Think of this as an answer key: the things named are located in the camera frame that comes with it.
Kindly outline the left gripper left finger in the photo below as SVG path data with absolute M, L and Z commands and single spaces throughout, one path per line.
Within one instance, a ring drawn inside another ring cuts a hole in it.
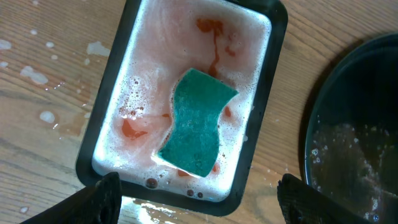
M 119 174 L 111 172 L 94 185 L 81 189 L 22 223 L 117 224 L 121 202 L 122 192 Z

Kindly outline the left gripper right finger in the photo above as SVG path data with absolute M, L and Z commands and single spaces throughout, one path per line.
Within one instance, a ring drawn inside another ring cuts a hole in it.
M 292 174 L 284 174 L 277 186 L 277 199 L 286 223 L 365 224 L 365 220 L 338 205 Z

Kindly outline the green scrubbing sponge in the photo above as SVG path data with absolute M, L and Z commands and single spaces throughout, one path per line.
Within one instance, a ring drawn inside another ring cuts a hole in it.
M 174 89 L 172 129 L 159 157 L 178 169 L 206 177 L 219 153 L 218 120 L 238 91 L 193 68 Z

